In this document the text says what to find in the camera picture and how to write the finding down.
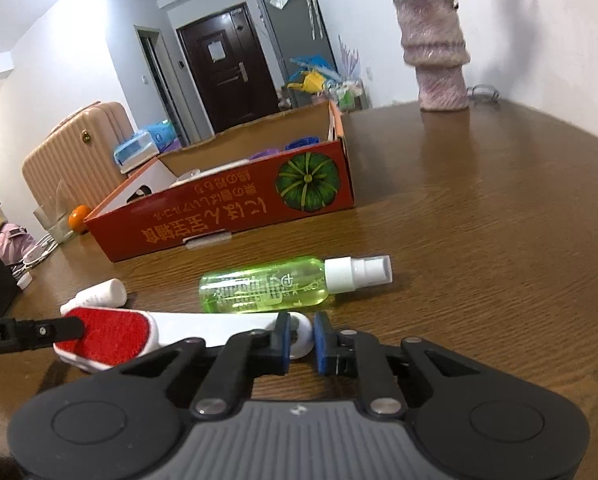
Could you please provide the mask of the grey refrigerator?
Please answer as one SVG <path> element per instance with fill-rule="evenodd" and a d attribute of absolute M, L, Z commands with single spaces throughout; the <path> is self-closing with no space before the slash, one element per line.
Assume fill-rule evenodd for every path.
<path fill-rule="evenodd" d="M 308 93 L 289 88 L 306 70 L 294 60 L 320 62 L 330 70 L 337 69 L 318 0 L 258 0 L 258 6 L 291 105 L 311 104 Z"/>

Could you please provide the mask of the pink ribbed suitcase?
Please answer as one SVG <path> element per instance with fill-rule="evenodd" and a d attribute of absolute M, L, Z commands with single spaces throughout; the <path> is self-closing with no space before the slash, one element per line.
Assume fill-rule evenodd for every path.
<path fill-rule="evenodd" d="M 60 122 L 22 164 L 34 200 L 41 205 L 63 192 L 74 206 L 98 206 L 125 180 L 113 150 L 133 133 L 118 102 L 97 101 Z"/>

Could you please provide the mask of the purple yarn ball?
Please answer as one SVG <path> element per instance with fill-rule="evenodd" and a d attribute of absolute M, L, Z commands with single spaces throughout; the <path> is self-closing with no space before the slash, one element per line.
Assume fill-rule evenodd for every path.
<path fill-rule="evenodd" d="M 280 152 L 281 152 L 281 150 L 278 150 L 278 148 L 269 148 L 268 150 L 260 151 L 260 152 L 257 152 L 256 154 L 251 155 L 248 159 L 249 160 L 257 160 L 257 159 L 265 158 L 268 156 L 275 156 L 275 155 L 279 154 Z"/>

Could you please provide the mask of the clear glass cup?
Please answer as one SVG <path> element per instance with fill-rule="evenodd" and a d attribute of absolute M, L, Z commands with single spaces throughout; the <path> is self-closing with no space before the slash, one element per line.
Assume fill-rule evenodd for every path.
<path fill-rule="evenodd" d="M 75 207 L 70 186 L 60 180 L 55 191 L 41 200 L 33 214 L 57 244 L 64 244 L 76 235 L 69 226 L 70 214 Z"/>

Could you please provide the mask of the pink backpack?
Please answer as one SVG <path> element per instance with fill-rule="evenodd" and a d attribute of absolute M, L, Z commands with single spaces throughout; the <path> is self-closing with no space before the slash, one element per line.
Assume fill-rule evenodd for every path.
<path fill-rule="evenodd" d="M 5 222 L 0 227 L 0 260 L 6 266 L 19 263 L 35 244 L 35 238 L 18 224 Z"/>

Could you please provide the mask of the orange cardboard box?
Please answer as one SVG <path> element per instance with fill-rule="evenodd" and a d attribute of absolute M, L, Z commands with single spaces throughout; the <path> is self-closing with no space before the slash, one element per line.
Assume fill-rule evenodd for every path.
<path fill-rule="evenodd" d="M 318 136 L 320 143 L 284 150 L 305 136 Z M 269 148 L 281 152 L 248 159 Z M 341 114 L 334 103 L 321 102 L 151 159 L 85 223 L 108 259 L 118 262 L 353 205 Z"/>

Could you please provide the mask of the black eyeglasses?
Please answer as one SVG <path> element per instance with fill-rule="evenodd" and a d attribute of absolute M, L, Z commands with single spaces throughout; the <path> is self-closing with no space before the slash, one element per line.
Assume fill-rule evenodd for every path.
<path fill-rule="evenodd" d="M 475 84 L 467 88 L 467 96 L 474 104 L 497 105 L 500 92 L 492 84 Z"/>

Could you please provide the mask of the dark entrance door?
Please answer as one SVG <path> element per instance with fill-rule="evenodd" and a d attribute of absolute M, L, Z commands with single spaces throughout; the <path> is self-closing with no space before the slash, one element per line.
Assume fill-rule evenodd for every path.
<path fill-rule="evenodd" d="M 279 112 L 270 69 L 245 3 L 177 29 L 216 133 Z"/>

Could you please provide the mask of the red white lint brush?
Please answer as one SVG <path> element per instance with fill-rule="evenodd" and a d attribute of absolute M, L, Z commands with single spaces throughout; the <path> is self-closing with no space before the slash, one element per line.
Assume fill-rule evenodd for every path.
<path fill-rule="evenodd" d="M 274 328 L 275 313 L 172 313 L 76 307 L 68 313 L 85 327 L 78 340 L 54 345 L 59 359 L 86 372 L 99 372 L 188 338 L 219 347 L 236 334 Z"/>

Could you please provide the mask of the blue lid storage box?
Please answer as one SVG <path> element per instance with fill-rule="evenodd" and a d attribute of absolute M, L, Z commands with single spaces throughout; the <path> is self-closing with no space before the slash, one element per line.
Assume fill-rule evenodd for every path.
<path fill-rule="evenodd" d="M 121 174 L 142 166 L 169 148 L 179 148 L 180 141 L 169 119 L 156 122 L 133 133 L 113 151 L 112 157 Z"/>

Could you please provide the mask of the green spray bottle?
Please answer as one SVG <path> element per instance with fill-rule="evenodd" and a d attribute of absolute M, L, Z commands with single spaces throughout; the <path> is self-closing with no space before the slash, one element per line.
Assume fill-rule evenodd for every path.
<path fill-rule="evenodd" d="M 299 257 L 203 275 L 199 298 L 206 313 L 258 313 L 316 307 L 331 296 L 390 284 L 391 258 Z"/>

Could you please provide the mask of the yellow watering can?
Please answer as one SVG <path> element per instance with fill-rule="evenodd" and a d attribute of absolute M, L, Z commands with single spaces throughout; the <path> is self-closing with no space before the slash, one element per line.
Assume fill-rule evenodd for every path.
<path fill-rule="evenodd" d="M 288 82 L 287 88 L 293 91 L 301 91 L 309 94 L 319 94 L 324 91 L 326 78 L 317 70 L 302 72 L 303 79 L 299 82 Z"/>

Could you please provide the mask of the white small tube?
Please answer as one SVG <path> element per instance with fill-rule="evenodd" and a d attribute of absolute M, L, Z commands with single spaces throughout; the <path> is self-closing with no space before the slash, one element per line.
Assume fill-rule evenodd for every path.
<path fill-rule="evenodd" d="M 118 278 L 112 278 L 81 290 L 63 304 L 59 311 L 61 315 L 66 315 L 74 308 L 79 307 L 120 308 L 127 301 L 128 292 L 125 285 Z"/>

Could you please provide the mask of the orange fruit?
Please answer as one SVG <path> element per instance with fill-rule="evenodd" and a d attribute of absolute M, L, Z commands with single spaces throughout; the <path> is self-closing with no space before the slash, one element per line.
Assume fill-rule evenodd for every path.
<path fill-rule="evenodd" d="M 92 212 L 89 206 L 80 205 L 75 207 L 68 218 L 69 228 L 78 235 L 87 232 L 85 219 Z"/>

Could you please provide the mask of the pink textured vase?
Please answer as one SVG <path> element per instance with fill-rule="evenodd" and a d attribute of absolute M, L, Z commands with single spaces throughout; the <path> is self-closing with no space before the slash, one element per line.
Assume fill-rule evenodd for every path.
<path fill-rule="evenodd" d="M 456 0 L 395 0 L 403 60 L 415 70 L 425 112 L 458 112 L 469 105 L 463 66 L 470 55 Z"/>

